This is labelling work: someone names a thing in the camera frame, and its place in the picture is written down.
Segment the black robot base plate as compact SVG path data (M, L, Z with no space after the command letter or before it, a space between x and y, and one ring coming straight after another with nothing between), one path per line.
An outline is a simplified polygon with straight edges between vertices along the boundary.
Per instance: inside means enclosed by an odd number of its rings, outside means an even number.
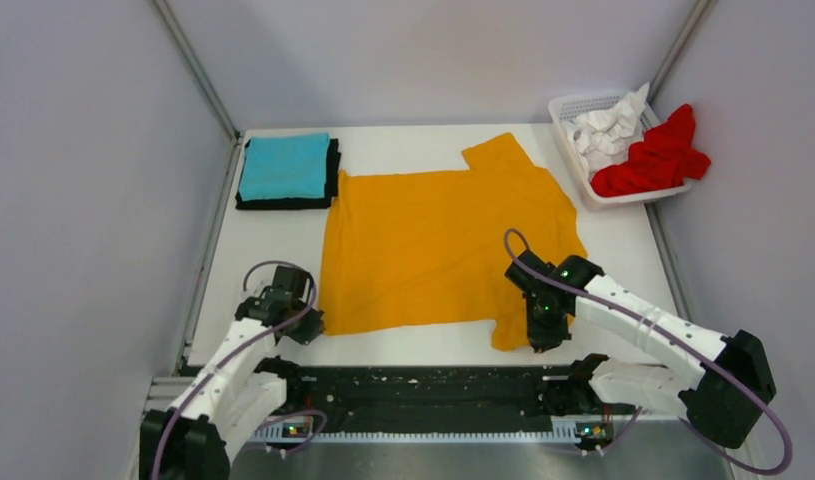
M562 419L631 414L605 404L568 366L299 366L264 360L287 383L279 413L322 411L327 434L547 432Z

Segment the yellow t shirt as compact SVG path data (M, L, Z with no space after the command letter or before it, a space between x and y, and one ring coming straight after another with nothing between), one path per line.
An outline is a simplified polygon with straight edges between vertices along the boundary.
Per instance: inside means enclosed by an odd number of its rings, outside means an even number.
M584 255L576 208L510 133L463 158L463 170L340 175L319 280L327 334L492 320L493 348L528 345L504 234L552 263Z

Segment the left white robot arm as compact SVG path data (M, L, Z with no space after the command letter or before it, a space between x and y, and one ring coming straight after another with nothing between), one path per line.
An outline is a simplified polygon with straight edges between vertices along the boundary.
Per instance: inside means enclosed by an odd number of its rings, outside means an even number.
M148 411L139 431L139 479L226 479L233 460L276 410L302 404L303 386L266 370L282 339L307 344L323 331L317 287L303 268L280 260L270 283L242 288L219 346L168 406Z

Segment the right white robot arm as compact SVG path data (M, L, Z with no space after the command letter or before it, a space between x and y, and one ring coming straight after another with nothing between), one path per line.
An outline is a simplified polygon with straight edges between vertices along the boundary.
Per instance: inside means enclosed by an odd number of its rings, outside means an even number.
M654 359L648 365L592 353L574 362L569 397L583 412L605 403L644 407L688 422L717 446L737 448L777 394L756 336L745 330L728 336L673 315L581 256L553 265L525 250L505 276L525 300L534 351L570 340L569 322L579 320Z

